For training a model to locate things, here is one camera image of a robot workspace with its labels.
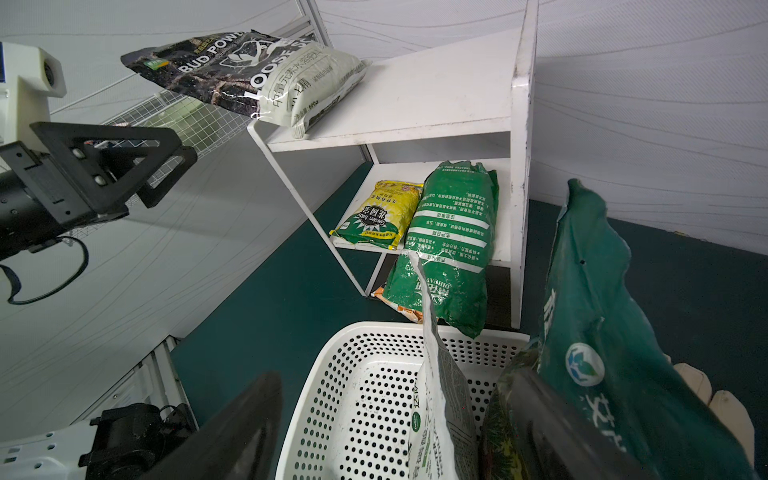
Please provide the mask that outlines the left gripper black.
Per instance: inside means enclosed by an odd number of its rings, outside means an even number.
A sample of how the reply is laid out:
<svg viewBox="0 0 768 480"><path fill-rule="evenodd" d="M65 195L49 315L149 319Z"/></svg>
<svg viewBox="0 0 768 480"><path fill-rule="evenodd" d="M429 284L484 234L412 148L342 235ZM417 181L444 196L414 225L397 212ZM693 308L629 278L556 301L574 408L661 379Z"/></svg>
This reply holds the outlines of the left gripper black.
<svg viewBox="0 0 768 480"><path fill-rule="evenodd" d="M1 173L3 260L61 242L66 230L50 207L66 198L69 184L97 215L133 195L154 208L198 159L170 128L37 122L31 129L50 154L22 141L1 147L9 165Z"/></svg>

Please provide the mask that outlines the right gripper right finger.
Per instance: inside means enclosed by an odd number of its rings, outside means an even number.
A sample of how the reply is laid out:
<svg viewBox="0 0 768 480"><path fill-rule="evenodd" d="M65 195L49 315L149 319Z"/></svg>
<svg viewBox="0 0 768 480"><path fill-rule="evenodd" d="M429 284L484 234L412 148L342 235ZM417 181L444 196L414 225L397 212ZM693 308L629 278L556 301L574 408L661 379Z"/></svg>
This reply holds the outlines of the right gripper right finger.
<svg viewBox="0 0 768 480"><path fill-rule="evenodd" d="M654 477L529 368L511 375L507 407L525 479Z"/></svg>

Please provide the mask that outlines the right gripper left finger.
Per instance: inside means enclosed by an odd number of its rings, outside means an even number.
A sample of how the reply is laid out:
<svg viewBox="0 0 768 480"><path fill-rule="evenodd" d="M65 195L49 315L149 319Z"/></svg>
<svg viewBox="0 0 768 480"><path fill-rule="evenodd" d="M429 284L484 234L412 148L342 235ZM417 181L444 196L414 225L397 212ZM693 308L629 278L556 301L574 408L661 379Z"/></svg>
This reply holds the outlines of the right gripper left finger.
<svg viewBox="0 0 768 480"><path fill-rule="evenodd" d="M277 371L256 378L144 479L272 479L283 406Z"/></svg>

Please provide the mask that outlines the dark green fertilizer bag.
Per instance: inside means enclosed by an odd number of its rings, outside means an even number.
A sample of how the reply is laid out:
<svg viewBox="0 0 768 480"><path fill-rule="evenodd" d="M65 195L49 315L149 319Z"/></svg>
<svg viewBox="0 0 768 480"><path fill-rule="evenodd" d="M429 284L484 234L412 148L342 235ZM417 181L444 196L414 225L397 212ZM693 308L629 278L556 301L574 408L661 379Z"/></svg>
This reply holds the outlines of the dark green fertilizer bag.
<svg viewBox="0 0 768 480"><path fill-rule="evenodd" d="M480 475L525 479L507 407L534 371L652 479L753 479L740 442L681 379L624 277L631 252L605 201L576 179L558 221L540 332L508 363L481 430Z"/></svg>

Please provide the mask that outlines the white perforated plastic basket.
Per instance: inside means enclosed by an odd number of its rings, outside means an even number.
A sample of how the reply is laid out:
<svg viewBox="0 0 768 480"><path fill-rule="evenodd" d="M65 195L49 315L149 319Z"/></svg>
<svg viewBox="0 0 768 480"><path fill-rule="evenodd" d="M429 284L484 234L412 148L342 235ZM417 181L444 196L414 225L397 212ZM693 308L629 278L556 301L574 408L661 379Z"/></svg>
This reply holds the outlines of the white perforated plastic basket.
<svg viewBox="0 0 768 480"><path fill-rule="evenodd" d="M279 479L407 479L424 359L417 323L365 321L318 354L281 449Z"/></svg>

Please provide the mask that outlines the white green fertilizer bag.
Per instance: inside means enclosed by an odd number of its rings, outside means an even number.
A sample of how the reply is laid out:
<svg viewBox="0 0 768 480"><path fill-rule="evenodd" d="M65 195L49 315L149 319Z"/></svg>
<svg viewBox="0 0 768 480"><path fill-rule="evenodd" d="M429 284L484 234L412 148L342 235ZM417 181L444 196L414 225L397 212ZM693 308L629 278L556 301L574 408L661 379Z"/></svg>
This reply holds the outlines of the white green fertilizer bag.
<svg viewBox="0 0 768 480"><path fill-rule="evenodd" d="M413 389L408 466L412 479L478 479L479 446L467 378L440 337L426 274L408 254L422 297L423 362Z"/></svg>

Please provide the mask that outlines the orange white small bag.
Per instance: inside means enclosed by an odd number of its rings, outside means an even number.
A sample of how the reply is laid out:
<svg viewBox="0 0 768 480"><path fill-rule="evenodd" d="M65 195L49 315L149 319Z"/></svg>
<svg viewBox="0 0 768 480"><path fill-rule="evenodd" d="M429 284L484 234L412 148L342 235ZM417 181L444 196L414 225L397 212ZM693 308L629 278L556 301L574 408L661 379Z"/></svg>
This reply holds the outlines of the orange white small bag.
<svg viewBox="0 0 768 480"><path fill-rule="evenodd" d="M383 295L383 292L384 292L384 288L383 287L379 287L379 288L377 288L371 294L371 296L373 298L375 298L375 299L378 299L378 300L382 301L385 305L387 305L391 309L395 310L400 315L402 315L403 317L407 318L409 321L417 323L417 324L422 324L423 323L423 313L421 311L410 309L410 308L407 308L407 307L403 307L403 306L397 304L396 302L393 302L393 301L387 299Z"/></svg>

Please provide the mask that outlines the black white soil bag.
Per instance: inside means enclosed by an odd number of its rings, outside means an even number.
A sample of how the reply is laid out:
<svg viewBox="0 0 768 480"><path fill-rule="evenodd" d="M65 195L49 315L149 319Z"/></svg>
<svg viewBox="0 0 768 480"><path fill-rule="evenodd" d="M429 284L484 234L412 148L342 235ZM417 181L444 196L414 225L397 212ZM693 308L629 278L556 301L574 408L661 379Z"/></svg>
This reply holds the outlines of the black white soil bag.
<svg viewBox="0 0 768 480"><path fill-rule="evenodd" d="M256 30L217 33L121 56L142 78L175 93L305 137L365 77L371 63Z"/></svg>

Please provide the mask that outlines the green white-striped fertilizer bag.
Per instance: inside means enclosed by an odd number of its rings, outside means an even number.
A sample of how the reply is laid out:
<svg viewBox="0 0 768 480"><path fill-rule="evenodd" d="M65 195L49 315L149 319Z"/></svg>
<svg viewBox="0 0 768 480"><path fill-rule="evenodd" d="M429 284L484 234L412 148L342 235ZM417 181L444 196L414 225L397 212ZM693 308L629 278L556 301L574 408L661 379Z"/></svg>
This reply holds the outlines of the green white-striped fertilizer bag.
<svg viewBox="0 0 768 480"><path fill-rule="evenodd" d="M470 338L487 318L498 192L496 171L480 162L445 161L427 177L406 232L404 251L418 254L432 312Z"/></svg>

